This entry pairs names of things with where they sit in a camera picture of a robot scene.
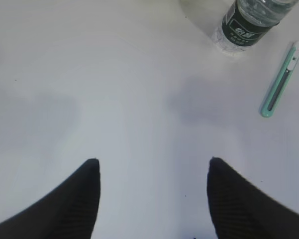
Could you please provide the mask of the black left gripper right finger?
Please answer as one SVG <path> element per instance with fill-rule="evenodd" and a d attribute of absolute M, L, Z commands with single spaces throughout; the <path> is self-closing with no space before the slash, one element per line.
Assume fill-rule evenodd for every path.
<path fill-rule="evenodd" d="M 256 188 L 221 158 L 209 162 L 206 191 L 219 239 L 299 239 L 299 214 Z"/>

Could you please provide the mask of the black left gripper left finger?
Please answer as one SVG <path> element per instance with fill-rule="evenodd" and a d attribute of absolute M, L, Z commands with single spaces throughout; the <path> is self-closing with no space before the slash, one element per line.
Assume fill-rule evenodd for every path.
<path fill-rule="evenodd" d="M 100 163 L 84 162 L 42 199 L 0 223 L 0 239 L 90 239 L 100 202 Z"/>

